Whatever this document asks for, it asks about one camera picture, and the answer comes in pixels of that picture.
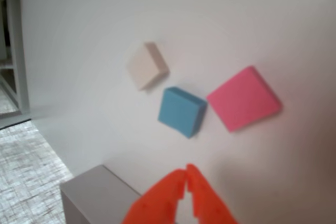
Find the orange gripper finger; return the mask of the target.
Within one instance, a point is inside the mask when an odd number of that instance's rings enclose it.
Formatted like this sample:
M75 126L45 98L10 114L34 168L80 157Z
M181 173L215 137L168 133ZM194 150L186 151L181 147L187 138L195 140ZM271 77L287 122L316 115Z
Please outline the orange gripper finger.
M179 200L184 197L186 171L177 169L164 176L136 200L123 223L175 223Z
M186 173L187 190L192 194L193 214L199 223L238 223L195 165L188 164Z

